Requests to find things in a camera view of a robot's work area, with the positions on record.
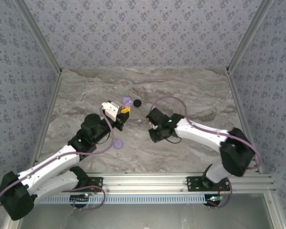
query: patterned wallpaper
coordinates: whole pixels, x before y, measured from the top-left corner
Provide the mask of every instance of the patterned wallpaper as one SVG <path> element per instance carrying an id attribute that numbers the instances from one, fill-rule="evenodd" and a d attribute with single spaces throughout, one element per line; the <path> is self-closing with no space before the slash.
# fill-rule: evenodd
<path id="1" fill-rule="evenodd" d="M 266 172 L 286 210 L 286 0 L 270 8 L 234 79 Z"/>
<path id="2" fill-rule="evenodd" d="M 0 0 L 0 183 L 28 167 L 55 81 L 14 2 Z"/>
<path id="3" fill-rule="evenodd" d="M 26 0 L 62 68 L 227 66 L 260 0 Z"/>

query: gray marble surface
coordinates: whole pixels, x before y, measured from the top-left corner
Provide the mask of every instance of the gray marble surface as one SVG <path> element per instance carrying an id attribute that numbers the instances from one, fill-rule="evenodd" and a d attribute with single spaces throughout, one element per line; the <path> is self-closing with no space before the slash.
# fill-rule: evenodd
<path id="1" fill-rule="evenodd" d="M 151 104 L 164 95 L 183 99 L 190 118 L 198 123 L 228 130 L 241 127 L 224 69 L 64 70 L 39 161 L 61 149 L 80 129 L 86 115 L 99 114 L 102 102 L 122 102 L 125 96 L 140 99 L 143 104 L 132 108 L 129 128 L 114 130 L 124 147 L 87 157 L 79 163 L 86 172 L 203 172 L 209 164 L 220 161 L 217 152 L 194 141 L 183 139 L 176 145 L 151 141 L 145 116 Z M 157 107 L 168 115 L 184 112 L 173 99 L 160 101 Z M 142 122 L 136 126 L 138 119 Z M 97 145 L 97 150 L 109 143 L 110 139 Z"/>

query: black bracket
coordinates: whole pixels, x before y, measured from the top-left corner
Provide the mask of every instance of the black bracket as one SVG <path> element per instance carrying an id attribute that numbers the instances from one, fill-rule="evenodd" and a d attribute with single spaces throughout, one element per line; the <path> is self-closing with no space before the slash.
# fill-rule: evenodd
<path id="1" fill-rule="evenodd" d="M 214 184 L 212 187 L 207 188 L 203 185 L 203 178 L 202 177 L 187 177 L 186 178 L 186 185 L 187 185 L 187 190 L 189 192 L 219 192 L 223 191 L 221 187 L 225 191 L 230 191 L 230 185 L 228 179 L 222 179 L 219 183 Z"/>
<path id="2" fill-rule="evenodd" d="M 90 186 L 90 185 L 103 187 L 103 177 L 89 177 L 87 181 L 87 186 Z M 81 190 L 81 192 L 88 194 L 88 196 L 86 196 L 85 194 L 80 194 L 80 195 L 71 195 L 69 198 L 70 202 L 73 202 L 75 199 L 77 199 L 76 202 L 86 203 L 86 204 L 75 204 L 75 207 L 77 208 L 85 207 L 88 204 L 89 196 L 93 195 L 96 192 L 101 192 L 101 190 L 97 188 L 92 188 L 92 189 L 86 188 L 86 189 Z"/>

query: purple cable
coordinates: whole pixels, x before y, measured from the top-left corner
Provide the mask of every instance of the purple cable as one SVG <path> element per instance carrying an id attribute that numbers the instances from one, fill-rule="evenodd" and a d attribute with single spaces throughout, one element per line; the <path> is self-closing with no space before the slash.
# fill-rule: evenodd
<path id="1" fill-rule="evenodd" d="M 80 190 L 87 189 L 87 188 L 96 188 L 96 189 L 102 191 L 102 193 L 104 194 L 103 200 L 101 201 L 101 203 L 100 203 L 99 205 L 97 205 L 97 206 L 95 206 L 95 207 L 92 207 L 92 208 L 77 208 L 77 207 L 75 206 L 75 202 L 76 202 L 79 198 L 75 198 L 75 200 L 73 201 L 73 204 L 72 204 L 73 207 L 74 207 L 74 209 L 78 209 L 78 210 L 80 210 L 80 211 L 88 211 L 88 210 L 95 210 L 95 209 L 100 208 L 101 206 L 103 206 L 103 204 L 104 204 L 104 202 L 105 202 L 105 200 L 106 200 L 106 193 L 105 193 L 104 189 L 102 189 L 102 188 L 99 187 L 99 186 L 90 185 L 90 186 L 86 186 L 86 187 L 79 187 L 79 188 L 75 188 L 75 189 L 66 190 L 66 191 L 64 191 L 64 192 L 75 192 L 75 191 L 80 191 Z"/>
<path id="2" fill-rule="evenodd" d="M 229 182 L 229 187 L 230 187 L 230 196 L 229 196 L 228 200 L 223 205 L 220 205 L 220 206 L 217 206 L 215 203 L 212 203 L 211 201 L 207 201 L 207 203 L 214 205 L 214 207 L 212 207 L 212 208 L 218 208 L 218 209 L 219 208 L 223 208 L 223 207 L 227 206 L 230 203 L 230 201 L 232 199 L 233 191 L 232 191 L 231 181 L 229 180 L 229 178 L 227 178 L 227 180 Z"/>
<path id="3" fill-rule="evenodd" d="M 248 146 L 249 148 L 251 148 L 251 149 L 253 150 L 253 152 L 256 154 L 256 156 L 257 156 L 257 158 L 258 158 L 258 160 L 257 160 L 257 162 L 256 162 L 256 167 L 259 167 L 259 166 L 261 165 L 261 163 L 262 163 L 262 157 L 261 157 L 261 155 L 259 154 L 259 152 L 258 152 L 249 142 L 247 142 L 247 141 L 245 141 L 245 140 L 243 140 L 243 139 L 241 139 L 241 138 L 239 138 L 239 137 L 230 135 L 230 134 L 218 133 L 218 132 L 216 132 L 216 131 L 207 130 L 207 129 L 201 128 L 201 127 L 196 126 L 195 124 L 193 124 L 192 121 L 191 121 L 191 120 L 188 118 L 188 116 L 187 116 L 186 105 L 185 105 L 184 102 L 183 102 L 181 99 L 179 99 L 179 98 L 176 98 L 176 97 L 174 97 L 174 96 L 169 96 L 169 95 L 168 95 L 168 96 L 160 97 L 160 98 L 158 98 L 156 101 L 154 101 L 154 103 L 152 104 L 151 109 L 149 110 L 149 112 L 152 111 L 154 105 L 155 105 L 159 100 L 162 100 L 162 99 L 165 99 L 165 98 L 173 98 L 173 99 L 176 99 L 176 100 L 178 100 L 179 102 L 182 103 L 182 105 L 184 106 L 184 117 L 186 118 L 187 122 L 188 122 L 192 127 L 196 128 L 196 129 L 198 129 L 198 130 L 204 131 L 204 132 L 206 132 L 206 133 L 213 134 L 213 135 L 220 135 L 220 136 L 229 137 L 229 138 L 235 139 L 235 140 L 237 140 L 237 141 L 239 141 L 239 142 L 245 144 L 246 146 Z"/>
<path id="4" fill-rule="evenodd" d="M 71 155 L 71 154 L 78 154 L 78 155 L 98 155 L 98 154 L 102 154 L 104 152 L 106 152 L 107 150 L 109 150 L 111 148 L 111 146 L 113 146 L 114 144 L 114 133 L 113 133 L 113 128 L 108 120 L 108 118 L 106 117 L 106 115 L 103 113 L 103 110 L 102 110 L 102 107 L 100 107 L 100 112 L 101 114 L 103 115 L 107 125 L 109 126 L 109 129 L 110 129 L 110 132 L 112 134 L 112 139 L 111 139 L 111 142 L 110 142 L 110 145 L 104 149 L 104 150 L 101 150 L 100 152 L 94 152 L 94 153 L 84 153 L 84 152 L 68 152 L 68 153 L 64 153 L 64 154 L 61 154 L 59 158 L 55 157 L 53 159 L 51 159 L 50 161 L 48 161 L 47 163 L 43 164 L 42 166 L 40 166 L 39 168 L 35 169 L 35 171 L 32 171 L 31 173 L 29 173 L 27 176 L 15 181 L 14 183 L 11 183 L 10 185 L 8 185 L 5 189 L 3 189 L 1 192 L 0 192 L 0 198 L 3 196 L 3 194 L 9 190 L 11 187 L 15 186 L 16 184 L 24 181 L 25 179 L 27 179 L 28 177 L 31 177 L 33 174 L 35 174 L 36 172 L 38 172 L 39 170 L 41 170 L 42 168 L 46 167 L 47 165 L 49 165 L 50 163 L 52 163 L 53 161 L 55 160 L 58 160 L 60 159 L 61 157 L 63 156 L 67 156 L 67 155 Z"/>

